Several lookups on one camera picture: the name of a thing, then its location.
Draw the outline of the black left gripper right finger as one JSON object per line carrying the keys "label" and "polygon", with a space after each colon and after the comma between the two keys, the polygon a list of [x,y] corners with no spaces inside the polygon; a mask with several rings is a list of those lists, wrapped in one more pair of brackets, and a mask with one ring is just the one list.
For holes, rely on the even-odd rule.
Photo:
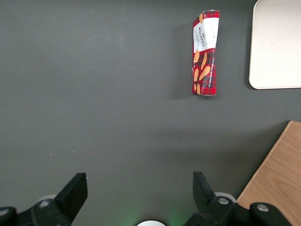
{"label": "black left gripper right finger", "polygon": [[254,202],[249,209],[225,195],[216,195],[201,171],[193,173],[193,198],[198,212],[185,226],[290,226],[275,206]]}

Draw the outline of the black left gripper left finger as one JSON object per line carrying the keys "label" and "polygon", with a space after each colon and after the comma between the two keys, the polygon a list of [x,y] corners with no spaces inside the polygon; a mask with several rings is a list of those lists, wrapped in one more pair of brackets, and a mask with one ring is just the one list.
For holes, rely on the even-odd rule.
{"label": "black left gripper left finger", "polygon": [[70,226],[87,199],[86,173],[77,173],[55,197],[46,197],[23,212],[0,209],[2,226]]}

